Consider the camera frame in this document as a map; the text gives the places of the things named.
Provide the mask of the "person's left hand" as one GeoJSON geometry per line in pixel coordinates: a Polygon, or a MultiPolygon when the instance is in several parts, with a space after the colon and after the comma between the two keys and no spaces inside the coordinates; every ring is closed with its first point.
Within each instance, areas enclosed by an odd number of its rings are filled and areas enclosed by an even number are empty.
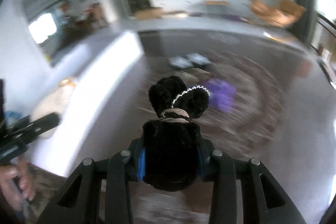
{"type": "Polygon", "coordinates": [[[24,156],[16,164],[1,165],[1,193],[13,211],[21,211],[26,201],[35,198],[33,175],[24,156]]]}

